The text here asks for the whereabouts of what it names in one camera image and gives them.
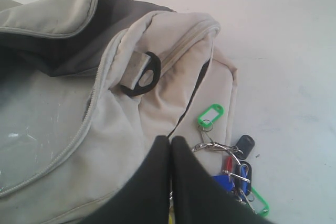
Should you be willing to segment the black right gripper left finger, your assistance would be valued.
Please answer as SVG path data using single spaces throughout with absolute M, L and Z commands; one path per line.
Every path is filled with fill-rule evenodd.
M 161 135 L 128 182 L 81 223 L 168 223 L 170 182 L 170 143 Z

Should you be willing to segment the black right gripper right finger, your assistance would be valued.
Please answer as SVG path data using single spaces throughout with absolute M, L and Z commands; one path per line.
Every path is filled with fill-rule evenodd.
M 270 223 L 224 191 L 182 136 L 171 141 L 171 161 L 176 223 Z

